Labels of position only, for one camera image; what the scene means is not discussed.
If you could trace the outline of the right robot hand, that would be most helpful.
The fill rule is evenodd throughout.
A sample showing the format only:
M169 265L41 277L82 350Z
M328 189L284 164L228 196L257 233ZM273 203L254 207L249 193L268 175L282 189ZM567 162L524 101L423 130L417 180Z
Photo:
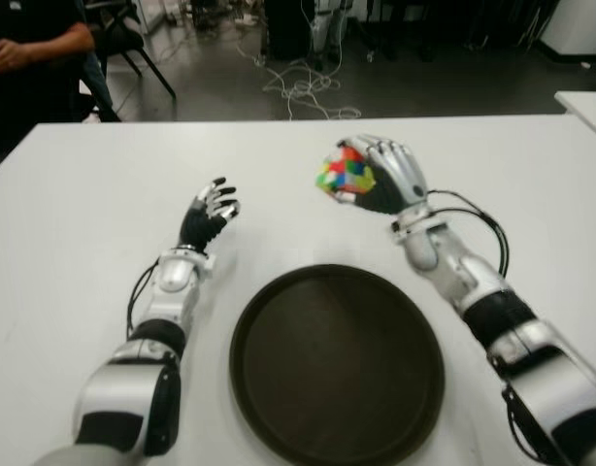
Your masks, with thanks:
M356 150L371 168L375 185L366 193L337 191L342 204L387 215L398 215L427 199L427 182L412 152L387 138L356 135L342 139L339 148Z

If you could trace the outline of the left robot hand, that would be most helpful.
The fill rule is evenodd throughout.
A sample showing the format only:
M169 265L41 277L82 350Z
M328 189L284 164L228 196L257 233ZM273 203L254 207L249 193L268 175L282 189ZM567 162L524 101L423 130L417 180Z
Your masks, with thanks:
M231 197L236 191L236 187L226 184L224 177L205 185L188 206L178 245L204 253L208 244L240 213L240 202Z

